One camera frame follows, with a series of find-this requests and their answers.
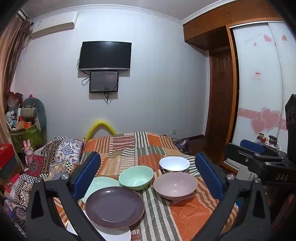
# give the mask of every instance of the tv screen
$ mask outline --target tv screen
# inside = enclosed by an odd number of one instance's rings
[[[117,71],[91,71],[89,92],[117,92]]]
[[[131,43],[91,41],[83,42],[79,70],[131,68]]]

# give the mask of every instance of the white plate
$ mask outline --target white plate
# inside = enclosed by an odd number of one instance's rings
[[[95,229],[103,236],[103,238],[106,239],[106,241],[131,241],[131,230],[128,227],[123,229],[110,229],[101,227],[92,222],[90,219],[89,221],[95,227]],[[77,235],[70,222],[67,225],[67,230]]]
[[[119,187],[119,181],[110,177],[95,177],[81,200],[85,203],[93,192],[108,187]]]
[[[190,163],[180,156],[167,156],[160,159],[159,165],[170,172],[183,172],[190,166]]]

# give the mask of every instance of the metal screw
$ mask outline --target metal screw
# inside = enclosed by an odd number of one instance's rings
[[[256,178],[255,178],[255,182],[256,182],[256,183],[261,183],[261,179],[258,178],[258,177],[256,177]]]
[[[40,177],[38,177],[38,178],[35,179],[35,183],[39,183],[39,182],[41,182],[41,178]]]
[[[232,174],[228,174],[226,177],[228,180],[233,180],[235,178],[235,176]]]
[[[63,175],[61,176],[61,178],[62,178],[63,180],[67,180],[67,179],[69,178],[69,174],[63,174]]]

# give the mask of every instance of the rabbit figurine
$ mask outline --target rabbit figurine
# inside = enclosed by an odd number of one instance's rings
[[[30,167],[32,161],[33,161],[33,156],[34,156],[34,151],[31,147],[30,140],[27,140],[23,142],[24,143],[24,153],[26,154],[26,164],[28,167]]]

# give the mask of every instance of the brown curtain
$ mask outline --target brown curtain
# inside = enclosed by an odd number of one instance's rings
[[[5,110],[20,52],[30,33],[32,19],[13,17],[0,36],[0,144],[11,143]]]

